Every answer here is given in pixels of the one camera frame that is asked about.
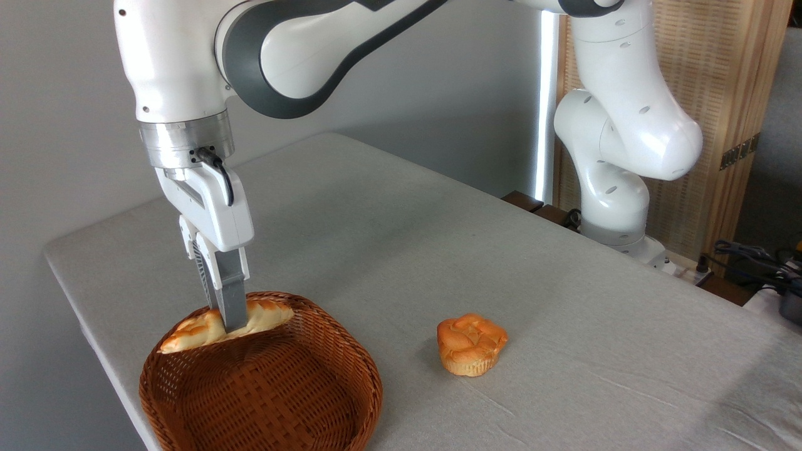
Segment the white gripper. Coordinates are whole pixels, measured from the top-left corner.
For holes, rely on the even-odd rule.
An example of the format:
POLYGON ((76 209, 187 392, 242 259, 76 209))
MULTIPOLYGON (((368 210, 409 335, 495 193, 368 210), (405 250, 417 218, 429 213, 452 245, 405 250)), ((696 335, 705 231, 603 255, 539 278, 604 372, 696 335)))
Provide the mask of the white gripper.
POLYGON ((243 328, 248 323, 244 281, 249 279, 243 246, 252 242, 254 231, 241 180, 229 172, 227 185, 211 165, 181 169, 184 180, 168 178, 162 168, 155 172, 164 196, 182 214, 184 248, 197 266, 209 308, 219 310, 227 332, 243 328))

